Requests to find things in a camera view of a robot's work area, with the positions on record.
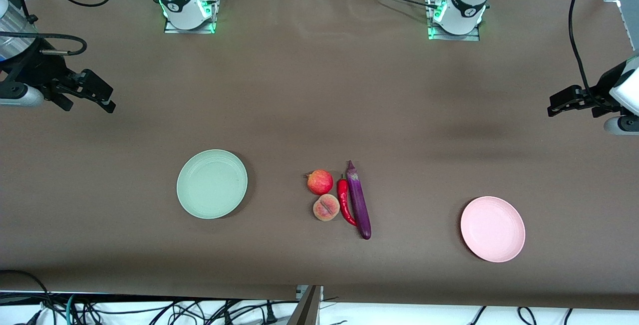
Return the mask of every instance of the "peach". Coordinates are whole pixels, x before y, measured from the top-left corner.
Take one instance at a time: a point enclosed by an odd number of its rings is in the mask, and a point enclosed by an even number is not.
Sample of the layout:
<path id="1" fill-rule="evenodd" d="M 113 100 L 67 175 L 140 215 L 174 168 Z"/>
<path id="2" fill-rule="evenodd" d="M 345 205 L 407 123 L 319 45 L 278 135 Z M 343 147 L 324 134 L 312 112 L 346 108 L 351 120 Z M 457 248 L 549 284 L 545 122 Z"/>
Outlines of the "peach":
<path id="1" fill-rule="evenodd" d="M 333 175 L 326 170 L 315 170 L 307 175 L 306 185 L 315 195 L 324 195 L 333 189 Z"/>
<path id="2" fill-rule="evenodd" d="M 324 194 L 313 204 L 313 214 L 319 220 L 333 220 L 339 213 L 339 202 L 337 198 L 331 194 Z"/>

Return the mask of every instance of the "teal cable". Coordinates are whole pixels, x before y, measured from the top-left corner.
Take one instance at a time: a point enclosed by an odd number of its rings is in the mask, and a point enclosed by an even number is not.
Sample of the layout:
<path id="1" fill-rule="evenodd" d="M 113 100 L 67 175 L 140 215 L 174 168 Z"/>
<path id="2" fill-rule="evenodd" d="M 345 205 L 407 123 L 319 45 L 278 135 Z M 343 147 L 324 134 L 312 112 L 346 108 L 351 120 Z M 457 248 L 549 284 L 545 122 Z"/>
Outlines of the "teal cable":
<path id="1" fill-rule="evenodd" d="M 66 302 L 66 325 L 71 325 L 71 303 L 73 303 L 73 298 L 75 298 L 75 294 L 69 297 L 69 301 Z"/>

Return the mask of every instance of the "brown table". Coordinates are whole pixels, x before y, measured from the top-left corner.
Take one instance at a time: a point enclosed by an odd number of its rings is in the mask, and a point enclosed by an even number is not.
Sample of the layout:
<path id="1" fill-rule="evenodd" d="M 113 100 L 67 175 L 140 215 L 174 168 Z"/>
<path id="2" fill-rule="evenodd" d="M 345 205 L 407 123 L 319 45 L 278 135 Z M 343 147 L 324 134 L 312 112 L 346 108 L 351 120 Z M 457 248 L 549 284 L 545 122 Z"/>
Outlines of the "brown table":
<path id="1" fill-rule="evenodd" d="M 490 2 L 482 40 L 454 42 L 395 0 L 223 0 L 215 35 L 163 34 L 151 0 L 28 0 L 40 31 L 88 41 L 67 63 L 118 107 L 0 109 L 0 266 L 57 291 L 639 308 L 639 141 L 588 111 L 546 115 L 580 83 L 569 0 Z M 591 82 L 632 51 L 613 3 L 579 0 L 575 32 Z M 244 161 L 249 190 L 199 220 L 175 183 L 211 148 Z M 302 175 L 348 159 L 370 241 L 311 213 Z M 482 195 L 525 221 L 512 261 L 459 237 Z"/>

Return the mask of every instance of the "red chili pepper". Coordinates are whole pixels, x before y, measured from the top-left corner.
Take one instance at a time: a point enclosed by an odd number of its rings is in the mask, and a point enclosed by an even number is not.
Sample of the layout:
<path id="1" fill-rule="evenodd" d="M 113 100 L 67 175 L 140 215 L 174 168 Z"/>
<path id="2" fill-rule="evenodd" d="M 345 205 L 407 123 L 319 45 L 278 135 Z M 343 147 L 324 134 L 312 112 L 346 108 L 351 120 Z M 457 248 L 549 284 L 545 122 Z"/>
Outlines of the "red chili pepper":
<path id="1" fill-rule="evenodd" d="M 342 179 L 337 181 L 337 198 L 339 199 L 339 207 L 342 209 L 342 215 L 350 225 L 356 227 L 357 222 L 348 209 L 348 181 L 344 174 L 342 174 Z"/>

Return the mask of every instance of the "purple eggplant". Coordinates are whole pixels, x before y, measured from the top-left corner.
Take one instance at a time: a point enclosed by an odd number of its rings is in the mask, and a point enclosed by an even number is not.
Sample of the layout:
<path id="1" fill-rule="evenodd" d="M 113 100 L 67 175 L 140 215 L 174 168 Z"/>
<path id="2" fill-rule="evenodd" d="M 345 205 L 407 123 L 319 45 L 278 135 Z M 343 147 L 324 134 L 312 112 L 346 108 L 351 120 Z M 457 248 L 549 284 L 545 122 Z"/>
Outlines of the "purple eggplant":
<path id="1" fill-rule="evenodd" d="M 352 161 L 348 161 L 346 179 L 348 180 L 348 192 L 351 195 L 351 205 L 353 206 L 357 228 L 361 237 L 368 240 L 370 239 L 370 218 L 368 218 L 368 209 L 366 209 L 366 201 L 363 199 L 363 191 L 361 191 L 361 182 L 357 175 L 357 169 Z"/>

